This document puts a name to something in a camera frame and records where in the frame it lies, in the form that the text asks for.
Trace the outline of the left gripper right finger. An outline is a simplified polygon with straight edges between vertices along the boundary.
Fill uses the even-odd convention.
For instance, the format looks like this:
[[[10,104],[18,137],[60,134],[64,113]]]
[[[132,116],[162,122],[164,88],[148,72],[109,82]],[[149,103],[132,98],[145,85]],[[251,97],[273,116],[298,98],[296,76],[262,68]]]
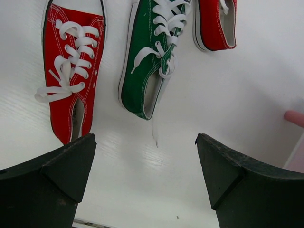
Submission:
[[[304,175],[197,136],[211,208],[221,228],[302,228]]]

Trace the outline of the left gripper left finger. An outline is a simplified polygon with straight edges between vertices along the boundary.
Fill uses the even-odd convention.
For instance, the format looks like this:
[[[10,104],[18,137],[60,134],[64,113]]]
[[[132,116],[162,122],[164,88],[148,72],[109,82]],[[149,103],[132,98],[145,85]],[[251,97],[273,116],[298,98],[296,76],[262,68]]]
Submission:
[[[70,228],[95,156],[94,134],[0,171],[2,228]]]

